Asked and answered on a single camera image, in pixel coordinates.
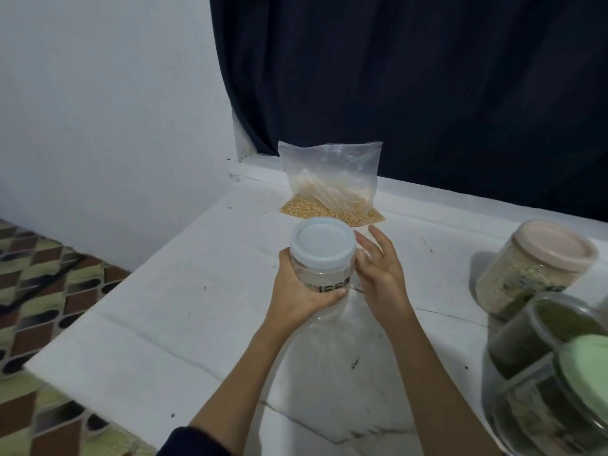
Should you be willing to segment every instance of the jar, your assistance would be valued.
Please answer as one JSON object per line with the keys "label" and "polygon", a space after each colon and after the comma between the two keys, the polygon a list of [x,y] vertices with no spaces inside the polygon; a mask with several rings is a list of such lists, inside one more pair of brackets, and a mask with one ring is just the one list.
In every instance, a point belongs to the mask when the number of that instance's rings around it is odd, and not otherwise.
{"label": "jar", "polygon": [[608,334],[599,314],[563,293],[538,293],[488,345],[490,359],[506,379],[564,343],[584,334]]}
{"label": "jar", "polygon": [[547,221],[524,222],[477,280],[477,303],[509,321],[541,291],[563,291],[598,258],[591,241]]}
{"label": "jar", "polygon": [[608,337],[564,344],[508,381],[492,408],[517,456],[608,454]]}
{"label": "jar", "polygon": [[[291,263],[296,276],[316,292],[350,289],[356,240],[353,229],[334,218],[311,218],[301,221],[289,240]],[[338,319],[348,304],[346,296],[337,304],[313,315],[320,322]]]}

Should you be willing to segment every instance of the pink lid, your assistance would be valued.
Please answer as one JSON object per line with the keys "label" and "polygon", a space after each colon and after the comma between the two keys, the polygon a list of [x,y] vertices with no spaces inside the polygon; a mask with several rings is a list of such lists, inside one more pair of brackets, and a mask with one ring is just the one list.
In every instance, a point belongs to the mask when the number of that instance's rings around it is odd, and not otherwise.
{"label": "pink lid", "polygon": [[536,259],[572,272],[584,272],[598,258],[598,249],[589,239],[555,222],[524,222],[513,237]]}

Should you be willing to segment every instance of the floor mat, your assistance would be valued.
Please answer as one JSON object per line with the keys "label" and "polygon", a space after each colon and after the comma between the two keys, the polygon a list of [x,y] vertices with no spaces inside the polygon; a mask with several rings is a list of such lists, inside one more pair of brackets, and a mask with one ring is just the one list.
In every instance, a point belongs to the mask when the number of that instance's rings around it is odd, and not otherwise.
{"label": "floor mat", "polygon": [[23,370],[27,360],[129,275],[86,256],[61,278],[40,286],[79,257],[70,247],[0,219],[0,309],[41,288],[0,317],[0,456],[155,454]]}

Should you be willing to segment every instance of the white table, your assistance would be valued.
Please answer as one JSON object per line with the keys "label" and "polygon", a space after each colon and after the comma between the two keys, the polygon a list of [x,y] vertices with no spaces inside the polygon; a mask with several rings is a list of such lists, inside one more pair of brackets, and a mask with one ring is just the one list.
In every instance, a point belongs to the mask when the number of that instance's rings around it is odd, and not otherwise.
{"label": "white table", "polygon": [[[172,429],[191,419],[244,352],[266,312],[278,251],[288,245],[299,221],[278,213],[291,196],[286,184],[255,180],[260,173],[237,177],[228,195],[27,368],[161,446]],[[422,327],[485,422],[482,401],[496,377],[484,355],[487,316],[471,296],[471,276],[522,220],[561,220],[592,237],[601,250],[604,226],[400,184],[376,197],[387,218],[379,227],[395,244]],[[401,188],[413,194],[400,194]],[[420,188],[429,189],[430,199],[420,196]],[[608,266],[598,263],[570,292],[599,303],[606,296],[601,287],[606,275]],[[282,351],[262,395],[247,453],[259,453],[260,446],[264,455],[422,454],[390,346],[360,293],[351,291],[337,323],[305,326]]]}

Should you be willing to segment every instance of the green lid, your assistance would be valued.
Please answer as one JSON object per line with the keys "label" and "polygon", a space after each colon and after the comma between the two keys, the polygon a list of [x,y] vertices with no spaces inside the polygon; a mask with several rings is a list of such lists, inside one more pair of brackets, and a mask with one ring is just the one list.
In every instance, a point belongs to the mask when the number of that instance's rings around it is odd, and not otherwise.
{"label": "green lid", "polygon": [[608,336],[588,334],[565,344],[559,365],[582,402],[608,423]]}

